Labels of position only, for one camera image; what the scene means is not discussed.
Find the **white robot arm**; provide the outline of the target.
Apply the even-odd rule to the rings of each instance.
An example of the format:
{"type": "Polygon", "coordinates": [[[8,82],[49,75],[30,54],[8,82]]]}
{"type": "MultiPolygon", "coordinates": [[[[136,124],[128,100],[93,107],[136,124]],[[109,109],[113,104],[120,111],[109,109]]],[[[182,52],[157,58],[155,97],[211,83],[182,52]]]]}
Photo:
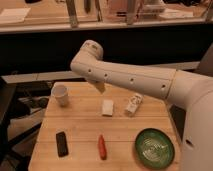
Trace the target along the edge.
{"type": "Polygon", "coordinates": [[[213,171],[213,77],[171,68],[105,62],[102,46],[87,40],[70,68],[87,81],[108,83],[166,100],[186,111],[180,171],[213,171]]]}

